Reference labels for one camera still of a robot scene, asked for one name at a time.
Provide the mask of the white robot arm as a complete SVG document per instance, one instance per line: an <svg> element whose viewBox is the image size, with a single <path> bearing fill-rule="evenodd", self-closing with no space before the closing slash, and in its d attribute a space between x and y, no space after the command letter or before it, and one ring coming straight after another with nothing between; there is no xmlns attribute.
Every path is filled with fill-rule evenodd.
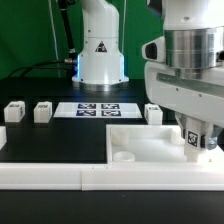
<svg viewBox="0 0 224 224"><path fill-rule="evenodd" d="M82 7L84 46L68 42L74 84L108 91L128 81L118 49L119 13L106 0L57 0L67 35L67 7ZM185 144L212 150L224 129L224 0L146 0L163 35L142 46L149 100L175 112Z"/></svg>

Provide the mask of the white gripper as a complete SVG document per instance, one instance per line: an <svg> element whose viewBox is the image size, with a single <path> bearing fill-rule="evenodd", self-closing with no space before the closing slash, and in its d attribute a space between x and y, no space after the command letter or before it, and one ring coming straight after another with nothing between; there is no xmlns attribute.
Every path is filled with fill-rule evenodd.
<svg viewBox="0 0 224 224"><path fill-rule="evenodd" d="M224 127L224 67L206 69L200 80L177 78L173 69L156 62L147 62L144 73L149 100L176 111L181 136L185 136L186 126L183 114L212 123L205 135L205 146L215 149Z"/></svg>

